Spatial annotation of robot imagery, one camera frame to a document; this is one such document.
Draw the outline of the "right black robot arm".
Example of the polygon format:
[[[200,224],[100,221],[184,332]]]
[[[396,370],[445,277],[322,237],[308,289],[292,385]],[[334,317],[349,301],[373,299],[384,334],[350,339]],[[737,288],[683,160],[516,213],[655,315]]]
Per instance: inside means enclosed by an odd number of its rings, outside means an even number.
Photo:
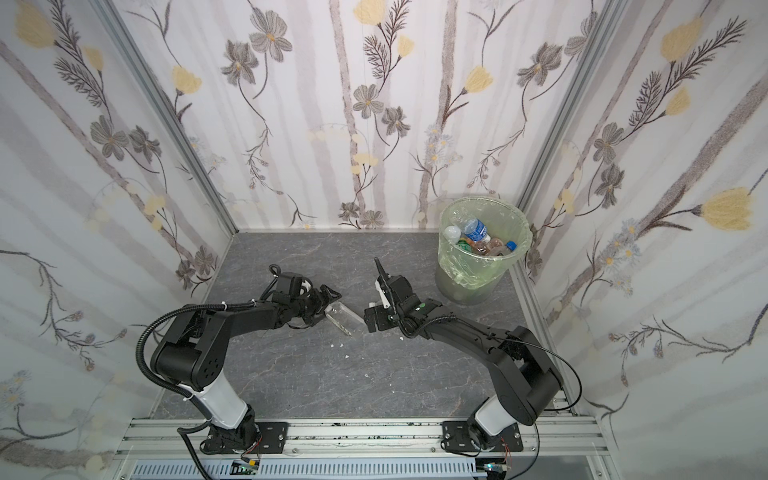
[[[508,331],[463,318],[436,300],[421,300],[401,275],[379,273],[375,287],[381,303],[364,314],[371,333],[396,328],[409,339],[442,342],[488,371],[494,394],[467,420],[474,449],[491,448],[514,424],[534,425],[561,390],[562,374],[527,328]]]

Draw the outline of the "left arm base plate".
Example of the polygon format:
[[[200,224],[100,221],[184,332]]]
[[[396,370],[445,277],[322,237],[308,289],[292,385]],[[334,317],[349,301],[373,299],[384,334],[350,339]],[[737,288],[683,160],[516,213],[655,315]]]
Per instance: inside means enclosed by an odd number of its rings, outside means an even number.
[[[206,455],[281,454],[287,439],[287,422],[246,420],[236,429],[211,426],[200,450]]]

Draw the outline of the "green soda bottle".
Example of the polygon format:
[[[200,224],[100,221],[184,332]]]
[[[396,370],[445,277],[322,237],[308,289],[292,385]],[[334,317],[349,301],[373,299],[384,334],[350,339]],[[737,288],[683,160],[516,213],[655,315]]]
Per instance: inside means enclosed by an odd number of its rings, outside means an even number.
[[[462,250],[467,251],[467,252],[473,252],[474,251],[473,245],[468,240],[466,240],[464,238],[460,238],[457,241],[457,246],[459,248],[461,248]]]

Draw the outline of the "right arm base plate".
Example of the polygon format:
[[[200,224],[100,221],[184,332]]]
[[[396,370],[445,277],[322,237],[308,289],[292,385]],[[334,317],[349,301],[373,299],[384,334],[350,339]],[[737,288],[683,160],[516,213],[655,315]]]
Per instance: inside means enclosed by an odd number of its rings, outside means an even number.
[[[479,455],[481,453],[518,453],[524,450],[522,434],[517,423],[490,435],[469,420],[449,420],[441,424],[440,446],[454,454]]]

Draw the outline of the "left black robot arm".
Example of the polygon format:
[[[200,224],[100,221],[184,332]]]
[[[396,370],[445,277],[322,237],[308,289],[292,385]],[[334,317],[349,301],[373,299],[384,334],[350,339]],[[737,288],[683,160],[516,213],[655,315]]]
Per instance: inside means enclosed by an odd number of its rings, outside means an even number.
[[[272,267],[273,279],[259,298],[244,303],[188,304],[153,321],[136,346],[136,362],[152,383],[182,396],[205,417],[208,433],[194,453],[252,452],[263,434],[253,408],[234,392],[223,373],[230,341],[277,330],[294,319],[315,326],[342,294],[296,273]]]

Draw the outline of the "crushed bottle blue cap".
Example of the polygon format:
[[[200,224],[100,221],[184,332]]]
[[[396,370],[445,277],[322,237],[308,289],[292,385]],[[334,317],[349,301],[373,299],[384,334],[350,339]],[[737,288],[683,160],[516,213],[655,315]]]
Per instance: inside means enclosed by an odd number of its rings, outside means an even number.
[[[502,242],[499,239],[493,239],[489,243],[489,256],[506,256],[513,253],[517,248],[517,244],[513,241]]]

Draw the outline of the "white bottle red cap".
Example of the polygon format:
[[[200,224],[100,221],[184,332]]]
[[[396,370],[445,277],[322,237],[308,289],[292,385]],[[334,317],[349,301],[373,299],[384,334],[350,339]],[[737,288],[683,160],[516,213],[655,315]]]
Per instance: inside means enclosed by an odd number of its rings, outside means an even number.
[[[456,244],[461,239],[462,234],[462,230],[455,225],[449,225],[443,230],[443,235],[450,244]]]

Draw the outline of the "clear bottle green cap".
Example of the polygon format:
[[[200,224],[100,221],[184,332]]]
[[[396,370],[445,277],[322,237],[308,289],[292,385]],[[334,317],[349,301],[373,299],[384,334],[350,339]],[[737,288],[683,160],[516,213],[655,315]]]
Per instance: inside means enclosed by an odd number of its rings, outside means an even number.
[[[364,320],[341,301],[328,305],[325,315],[346,336],[355,337],[368,332]]]

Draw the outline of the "clear bottle blue label white cap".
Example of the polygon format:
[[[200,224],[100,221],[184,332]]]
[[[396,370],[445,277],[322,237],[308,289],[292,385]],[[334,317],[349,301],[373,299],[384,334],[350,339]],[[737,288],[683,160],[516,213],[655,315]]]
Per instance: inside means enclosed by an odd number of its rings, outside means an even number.
[[[465,220],[461,226],[462,233],[473,242],[488,242],[491,237],[486,225],[478,218]]]

